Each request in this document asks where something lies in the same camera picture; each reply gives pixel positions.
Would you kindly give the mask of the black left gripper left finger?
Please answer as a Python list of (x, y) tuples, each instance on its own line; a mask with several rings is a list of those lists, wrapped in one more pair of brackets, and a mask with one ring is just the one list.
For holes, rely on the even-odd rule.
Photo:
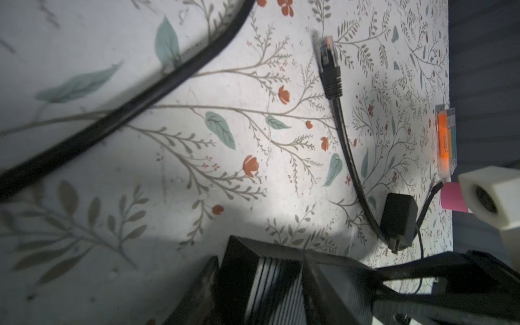
[(219, 324), (218, 278), (218, 257), (212, 256), (163, 324)]

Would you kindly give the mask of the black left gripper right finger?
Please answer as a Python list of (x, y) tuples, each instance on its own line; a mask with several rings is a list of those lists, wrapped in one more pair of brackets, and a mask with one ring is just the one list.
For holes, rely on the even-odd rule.
[(303, 257), (308, 324), (372, 324), (372, 268), (348, 257), (313, 251), (306, 251)]

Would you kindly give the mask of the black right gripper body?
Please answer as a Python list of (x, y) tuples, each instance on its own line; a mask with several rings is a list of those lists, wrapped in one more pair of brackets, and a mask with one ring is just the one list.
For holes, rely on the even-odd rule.
[(519, 273), (489, 253), (445, 252), (377, 270), (380, 278), (435, 278), (430, 293), (375, 296), (373, 316), (383, 324), (518, 324)]

